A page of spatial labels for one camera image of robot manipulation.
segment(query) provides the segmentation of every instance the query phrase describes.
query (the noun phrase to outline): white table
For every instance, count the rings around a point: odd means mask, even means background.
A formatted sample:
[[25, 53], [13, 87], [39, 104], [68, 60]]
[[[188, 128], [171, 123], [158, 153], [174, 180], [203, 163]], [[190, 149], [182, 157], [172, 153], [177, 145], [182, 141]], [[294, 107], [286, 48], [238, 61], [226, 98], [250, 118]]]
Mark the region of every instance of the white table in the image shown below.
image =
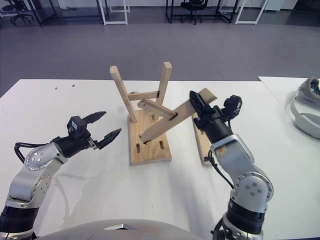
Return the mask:
[[[124, 84], [128, 92], [144, 92], [159, 83]], [[190, 90], [204, 87], [217, 95], [214, 103], [220, 106], [232, 94], [242, 97], [232, 129], [275, 189], [263, 225], [265, 239], [320, 236], [319, 142], [289, 124], [262, 82], [171, 81], [163, 104], [174, 109]], [[133, 218], [173, 224], [209, 240], [227, 209], [230, 187], [211, 167], [201, 165], [191, 118], [167, 132], [171, 162], [129, 166], [128, 113], [113, 81], [23, 79], [2, 96], [0, 110], [0, 208], [22, 167], [14, 143], [65, 136], [71, 116], [97, 111], [108, 114], [89, 125], [94, 139], [122, 128], [105, 149], [82, 151], [58, 171], [35, 222], [39, 236], [92, 221]]]

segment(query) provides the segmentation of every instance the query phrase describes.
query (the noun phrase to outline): white desk leg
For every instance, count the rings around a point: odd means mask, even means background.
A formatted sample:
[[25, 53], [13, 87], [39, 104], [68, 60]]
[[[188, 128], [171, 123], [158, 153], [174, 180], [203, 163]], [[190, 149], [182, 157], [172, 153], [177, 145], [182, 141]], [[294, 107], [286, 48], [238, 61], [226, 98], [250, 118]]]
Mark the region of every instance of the white desk leg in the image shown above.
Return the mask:
[[102, 14], [103, 25], [107, 25], [106, 18], [105, 18], [104, 6], [102, 5], [102, 0], [98, 0], [98, 1], [99, 1], [101, 14]]
[[268, 3], [268, 2], [269, 2], [269, 0], [265, 0], [265, 1], [264, 1], [263, 5], [262, 5], [262, 8], [261, 8], [261, 10], [260, 10], [260, 12], [259, 12], [259, 15], [258, 15], [258, 17], [257, 17], [256, 20], [255, 20], [255, 25], [258, 24], [258, 22], [259, 22], [259, 20], [260, 20], [260, 17], [261, 17], [261, 15], [262, 15], [262, 13], [264, 12], [264, 10], [266, 9], [266, 6], [267, 6], [267, 3]]
[[127, 4], [126, 4], [126, 0], [123, 0], [123, 11], [124, 11], [125, 24], [128, 25], [128, 16], [127, 16]]
[[259, 15], [258, 17], [256, 18], [255, 21], [239, 21], [239, 18], [241, 16], [241, 13], [244, 9], [244, 6], [245, 6], [245, 3], [246, 3], [247, 0], [243, 0], [243, 3], [242, 3], [242, 6], [241, 6], [241, 9], [240, 9], [240, 12], [238, 13], [238, 16], [235, 20], [235, 23], [234, 24], [254, 24], [254, 25], [257, 25], [259, 20], [260, 20], [260, 17], [262, 15], [262, 13], [264, 12], [264, 10], [266, 9], [266, 6], [267, 6], [267, 3], [269, 2], [269, 0], [264, 0], [263, 4], [262, 4], [262, 7], [261, 7], [261, 10], [259, 12]]
[[243, 0], [243, 2], [242, 2], [241, 8], [240, 8], [240, 12], [238, 13], [238, 16], [236, 17], [236, 20], [235, 20], [235, 23], [234, 23], [235, 25], [237, 25], [238, 22], [239, 22], [239, 18], [240, 18], [241, 14], [242, 14], [242, 11], [243, 11], [243, 9], [244, 9], [244, 6], [245, 6], [245, 4], [246, 4], [246, 1], [247, 1], [247, 0]]

